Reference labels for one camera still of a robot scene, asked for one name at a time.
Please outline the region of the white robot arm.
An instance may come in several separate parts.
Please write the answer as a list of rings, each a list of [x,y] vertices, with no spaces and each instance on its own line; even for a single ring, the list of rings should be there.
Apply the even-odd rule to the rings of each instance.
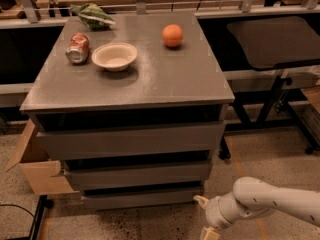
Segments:
[[[310,190],[281,188],[253,177],[241,177],[232,190],[207,199],[193,197],[205,212],[209,224],[200,240],[218,240],[223,230],[238,220],[256,219],[281,211],[307,223],[320,226],[320,193]]]

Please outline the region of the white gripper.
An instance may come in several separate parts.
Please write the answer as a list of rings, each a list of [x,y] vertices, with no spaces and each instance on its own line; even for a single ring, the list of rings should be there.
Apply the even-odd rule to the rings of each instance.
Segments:
[[[195,195],[193,199],[204,208],[207,222],[212,226],[202,228],[200,240],[218,240],[220,237],[218,230],[227,229],[239,219],[238,203],[232,193],[210,200]]]

